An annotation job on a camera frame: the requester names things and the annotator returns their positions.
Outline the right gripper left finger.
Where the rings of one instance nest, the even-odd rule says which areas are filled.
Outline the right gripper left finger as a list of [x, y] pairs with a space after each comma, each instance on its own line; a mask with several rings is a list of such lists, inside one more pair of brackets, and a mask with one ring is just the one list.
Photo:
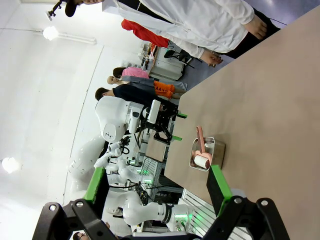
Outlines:
[[46, 203], [39, 215], [33, 240], [69, 240], [75, 231], [84, 231], [91, 240], [115, 240], [116, 236], [102, 221], [110, 186], [106, 170], [98, 167], [84, 197], [61, 206]]

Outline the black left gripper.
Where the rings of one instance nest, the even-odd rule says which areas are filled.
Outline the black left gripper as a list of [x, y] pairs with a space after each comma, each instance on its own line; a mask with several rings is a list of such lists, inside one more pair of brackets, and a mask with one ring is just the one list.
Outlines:
[[172, 141], [182, 141], [179, 136], [172, 135], [170, 132], [170, 121], [172, 118], [178, 117], [186, 119], [187, 115], [180, 112], [177, 106], [161, 106], [161, 113], [164, 116], [158, 116], [155, 123], [150, 122], [151, 128], [155, 131], [153, 138], [163, 144], [170, 144]]

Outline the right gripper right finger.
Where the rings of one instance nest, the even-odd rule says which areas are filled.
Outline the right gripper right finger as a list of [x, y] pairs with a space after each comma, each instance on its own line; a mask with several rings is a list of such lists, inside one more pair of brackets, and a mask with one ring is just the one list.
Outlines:
[[234, 195], [218, 165], [208, 170], [206, 186], [216, 219], [204, 235], [205, 240], [227, 240], [236, 227], [245, 228], [253, 240], [290, 239], [272, 199], [252, 202]]

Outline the person's right hand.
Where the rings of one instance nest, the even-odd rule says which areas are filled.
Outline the person's right hand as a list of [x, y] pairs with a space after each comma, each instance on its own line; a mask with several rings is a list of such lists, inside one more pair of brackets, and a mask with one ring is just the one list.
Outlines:
[[219, 55], [214, 54], [211, 51], [205, 50], [201, 55], [200, 59], [208, 64], [208, 66], [214, 67], [215, 65], [221, 64], [223, 62]]

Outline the person's left hand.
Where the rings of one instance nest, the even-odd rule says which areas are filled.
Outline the person's left hand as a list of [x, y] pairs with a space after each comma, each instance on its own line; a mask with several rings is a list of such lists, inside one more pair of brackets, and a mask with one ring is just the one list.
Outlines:
[[249, 23], [245, 24], [244, 27], [259, 40], [262, 40], [266, 36], [267, 24], [257, 15], [255, 15]]

